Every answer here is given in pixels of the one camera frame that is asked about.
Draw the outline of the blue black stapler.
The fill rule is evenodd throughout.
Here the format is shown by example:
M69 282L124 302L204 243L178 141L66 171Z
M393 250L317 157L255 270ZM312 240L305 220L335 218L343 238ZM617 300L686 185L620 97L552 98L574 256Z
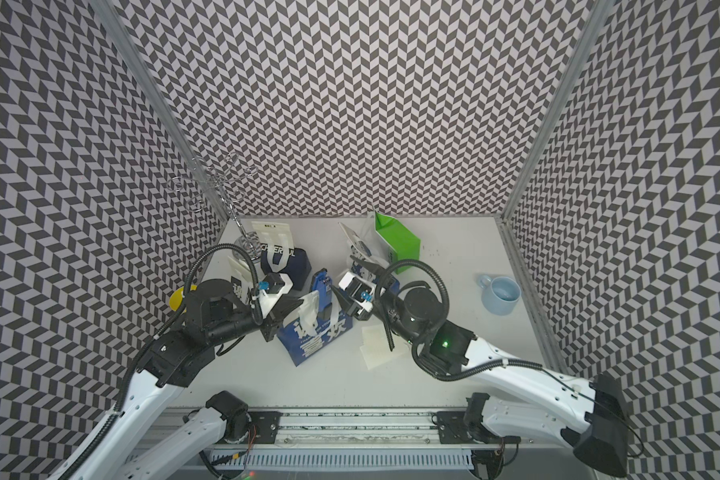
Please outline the blue black stapler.
M318 314L320 321L329 321L332 311L332 280L326 268L317 271L311 281L311 290L318 293Z

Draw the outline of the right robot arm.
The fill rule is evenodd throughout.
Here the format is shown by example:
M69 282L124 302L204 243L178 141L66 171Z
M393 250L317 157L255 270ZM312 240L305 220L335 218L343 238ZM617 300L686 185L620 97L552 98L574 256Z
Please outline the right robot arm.
M566 375L501 350L446 319L443 291L414 281L392 292L358 278L332 290L350 316L379 318L386 337L405 341L416 366L432 378L487 385L488 392L469 397L464 418L478 441L545 439L600 473L626 477L637 435L620 382L607 373L592 380Z

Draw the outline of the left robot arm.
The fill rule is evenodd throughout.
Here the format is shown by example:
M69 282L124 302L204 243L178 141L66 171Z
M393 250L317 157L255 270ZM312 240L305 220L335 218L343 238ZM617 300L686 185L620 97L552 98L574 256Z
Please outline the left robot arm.
M134 359L114 405L55 479L165 479L220 440L254 438L248 405L232 393L211 396L187 423L136 459L129 456L164 410L218 356L259 332L272 340L301 302L284 274L269 274L238 296L229 280L211 279L187 292L168 330Z

